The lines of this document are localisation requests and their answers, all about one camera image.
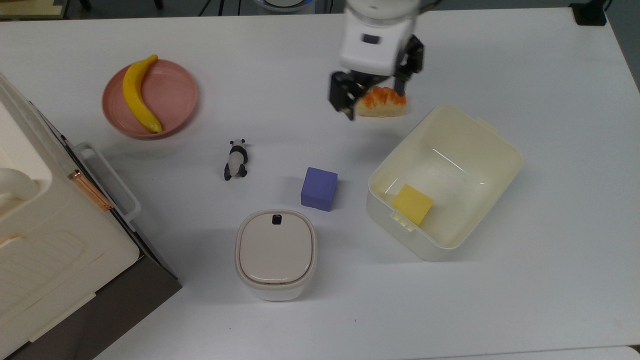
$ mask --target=storage container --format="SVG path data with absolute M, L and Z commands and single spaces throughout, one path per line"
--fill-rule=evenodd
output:
M 74 150 L 104 159 L 90 144 L 63 145 L 0 74 L 0 359 L 58 325 L 140 257 Z
M 298 297 L 316 270 L 317 241 L 311 221 L 289 210 L 249 216 L 236 239 L 236 270 L 261 299 Z
M 439 106 L 369 178 L 367 213 L 424 260 L 459 247 L 522 167 L 522 155 L 496 130 L 454 106 Z M 391 203 L 408 184 L 434 204 L 421 224 Z

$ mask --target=bread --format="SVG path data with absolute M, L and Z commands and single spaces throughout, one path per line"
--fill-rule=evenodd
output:
M 374 86 L 367 95 L 356 102 L 356 113 L 366 117 L 395 117 L 404 114 L 406 96 L 394 89 Z

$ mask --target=container handle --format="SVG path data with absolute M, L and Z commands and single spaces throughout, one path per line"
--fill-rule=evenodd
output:
M 411 233 L 413 232 L 413 230 L 415 230 L 415 225 L 410 222 L 409 219 L 400 215 L 400 213 L 398 213 L 397 211 L 391 213 L 391 218 L 394 219 L 398 224 L 400 224 L 400 226 L 403 227 L 403 229 L 407 230 L 408 232 Z
M 0 168 L 0 195 L 11 193 L 27 201 L 38 195 L 40 187 L 27 174 L 14 168 Z
M 120 178 L 120 176 L 118 176 L 118 174 L 115 172 L 115 170 L 113 170 L 113 167 L 111 167 L 111 165 L 107 162 L 107 160 L 104 158 L 104 156 L 102 155 L 101 152 L 99 152 L 96 148 L 93 147 L 93 145 L 89 142 L 83 142 L 83 143 L 79 143 L 74 147 L 74 150 L 76 153 L 80 153 L 83 152 L 84 150 L 91 150 L 93 151 L 93 153 L 96 155 L 96 157 L 98 157 L 98 159 L 100 160 L 100 162 L 102 162 L 102 164 L 104 165 L 104 167 L 107 168 L 107 171 L 109 171 L 109 173 L 111 174 L 111 176 L 113 176 L 114 179 L 116 179 L 116 182 L 118 183 L 118 185 L 120 185 L 120 187 L 122 188 L 122 190 L 124 190 L 125 194 L 127 194 L 127 196 L 129 197 L 129 199 L 131 200 L 131 202 L 133 203 L 133 209 L 131 209 L 128 213 L 126 214 L 122 214 L 122 218 L 126 221 L 126 222 L 130 222 L 131 220 L 133 220 L 134 218 L 136 218 L 136 216 L 138 216 L 140 214 L 140 202 L 136 199 L 136 197 L 133 195 L 133 193 L 131 193 L 131 191 L 129 190 L 129 188 L 127 187 L 127 185 L 124 183 L 124 181 L 122 181 L 122 179 Z

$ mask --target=yellow sponge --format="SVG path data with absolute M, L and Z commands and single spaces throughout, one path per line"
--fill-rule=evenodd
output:
M 427 211 L 433 205 L 433 199 L 405 184 L 394 200 L 393 206 L 411 222 L 420 225 Z

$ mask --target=metal latch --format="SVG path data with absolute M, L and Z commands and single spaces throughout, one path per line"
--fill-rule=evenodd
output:
M 95 188 L 91 181 L 89 181 L 80 170 L 76 169 L 75 172 L 71 173 L 69 179 L 71 179 L 94 204 L 98 205 L 102 212 L 113 209 L 113 205 L 111 205 L 107 198 Z

